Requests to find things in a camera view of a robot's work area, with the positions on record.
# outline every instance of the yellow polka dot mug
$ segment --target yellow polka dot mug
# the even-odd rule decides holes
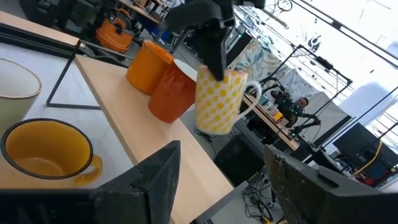
[[[206,66],[199,67],[195,95],[197,128],[209,134],[228,134],[239,119],[258,104],[261,96],[259,82],[247,82],[248,74],[237,70],[226,70],[224,80],[214,79]],[[257,89],[255,102],[239,114],[242,97],[247,87]]]

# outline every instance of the black monitor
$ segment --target black monitor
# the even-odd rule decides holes
[[[362,124],[355,124],[333,143],[357,168],[365,166],[376,154],[379,140]],[[398,155],[384,143],[377,159],[363,170],[369,178],[377,180],[398,164]]]

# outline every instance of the orange mug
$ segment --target orange mug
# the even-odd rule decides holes
[[[2,136],[0,148],[0,188],[77,188],[94,182],[103,171],[87,136],[56,119],[16,123]]]
[[[127,80],[139,91],[152,95],[173,55],[150,40],[144,40],[127,70]]]
[[[173,123],[195,101],[197,71],[178,59],[165,71],[148,102],[153,115]]]

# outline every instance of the mug handle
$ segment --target mug handle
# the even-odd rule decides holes
[[[251,110],[253,110],[253,108],[259,103],[260,98],[261,98],[261,85],[259,82],[257,81],[249,81],[247,83],[245,83],[245,85],[243,86],[243,94],[245,92],[245,90],[249,87],[249,86],[253,86],[254,88],[257,89],[257,96],[256,96],[256,100],[254,100],[254,102],[252,103],[252,105],[249,106],[248,109],[246,109],[245,111],[243,111],[242,113],[238,114],[236,117],[235,122],[239,121],[241,118],[243,118],[243,116],[247,115]]]
[[[89,184],[96,180],[102,174],[102,159],[98,155],[93,155],[93,160],[90,166],[94,167],[94,170],[88,174],[80,174],[75,177],[75,183],[79,186]]]

